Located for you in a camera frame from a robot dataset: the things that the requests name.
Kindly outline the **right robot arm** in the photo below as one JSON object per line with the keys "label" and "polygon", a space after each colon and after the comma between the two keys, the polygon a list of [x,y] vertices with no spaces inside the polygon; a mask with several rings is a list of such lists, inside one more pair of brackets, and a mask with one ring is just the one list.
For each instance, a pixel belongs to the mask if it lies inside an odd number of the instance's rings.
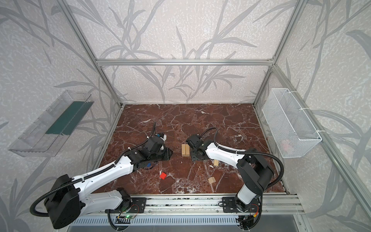
{"label": "right robot arm", "polygon": [[201,136],[194,134],[186,143],[190,147],[190,155],[193,161],[218,160],[238,169],[243,186],[235,196],[236,208],[246,212],[253,200],[262,196],[267,188],[280,181],[281,175],[275,180],[275,171],[265,157],[274,158],[266,153],[260,153],[256,149],[240,150],[233,149],[212,140],[202,140]]}

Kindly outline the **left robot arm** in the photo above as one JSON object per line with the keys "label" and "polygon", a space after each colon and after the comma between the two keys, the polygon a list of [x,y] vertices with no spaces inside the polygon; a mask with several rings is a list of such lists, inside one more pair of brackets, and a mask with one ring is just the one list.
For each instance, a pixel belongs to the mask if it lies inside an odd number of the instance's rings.
{"label": "left robot arm", "polygon": [[169,160],[172,150],[165,146],[163,133],[150,137],[144,145],[124,152],[117,160],[92,172],[69,177],[59,177],[44,200],[48,217],[54,229],[61,229],[79,216],[101,210],[114,210],[130,196],[124,190],[95,193],[97,189],[150,163]]}

